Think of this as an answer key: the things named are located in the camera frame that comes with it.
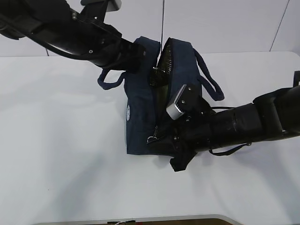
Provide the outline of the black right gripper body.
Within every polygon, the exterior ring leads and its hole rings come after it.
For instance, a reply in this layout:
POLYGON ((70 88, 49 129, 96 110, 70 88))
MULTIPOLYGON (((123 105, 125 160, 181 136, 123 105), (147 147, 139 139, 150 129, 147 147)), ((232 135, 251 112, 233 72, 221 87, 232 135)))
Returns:
POLYGON ((164 115, 155 126, 154 134, 147 138, 151 155, 170 156, 170 165, 175 172, 184 171, 197 152, 191 141, 184 138, 184 133, 197 128, 207 121, 203 113, 188 113, 177 120, 164 115))

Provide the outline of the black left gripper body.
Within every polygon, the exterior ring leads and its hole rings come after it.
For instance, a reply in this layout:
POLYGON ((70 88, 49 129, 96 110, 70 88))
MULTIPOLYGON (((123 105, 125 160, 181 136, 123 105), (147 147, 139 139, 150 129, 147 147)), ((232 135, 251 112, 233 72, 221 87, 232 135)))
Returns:
POLYGON ((132 43, 121 39, 119 48, 108 64, 101 66, 102 69, 124 70, 135 72, 141 65, 146 55, 146 48, 139 43, 132 43))

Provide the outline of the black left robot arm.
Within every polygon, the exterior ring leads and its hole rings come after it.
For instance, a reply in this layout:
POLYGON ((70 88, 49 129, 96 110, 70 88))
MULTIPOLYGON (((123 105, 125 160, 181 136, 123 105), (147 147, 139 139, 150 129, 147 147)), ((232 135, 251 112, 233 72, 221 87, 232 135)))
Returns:
POLYGON ((60 56, 84 60, 110 70, 136 71, 146 54, 141 44, 123 39, 104 22, 107 12, 121 7, 119 0, 82 0, 77 12, 65 0, 2 0, 1 35, 27 37, 60 56))

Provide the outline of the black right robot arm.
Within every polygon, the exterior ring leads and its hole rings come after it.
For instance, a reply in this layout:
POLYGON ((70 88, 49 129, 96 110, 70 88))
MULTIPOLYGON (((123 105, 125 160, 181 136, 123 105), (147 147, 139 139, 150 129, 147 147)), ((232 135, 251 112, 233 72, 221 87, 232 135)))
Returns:
POLYGON ((201 151, 228 156, 244 146, 300 134, 300 88, 282 88, 252 103, 216 112, 198 88, 185 84, 167 107, 171 120, 148 139, 150 149, 170 156, 174 171, 186 169, 201 151))

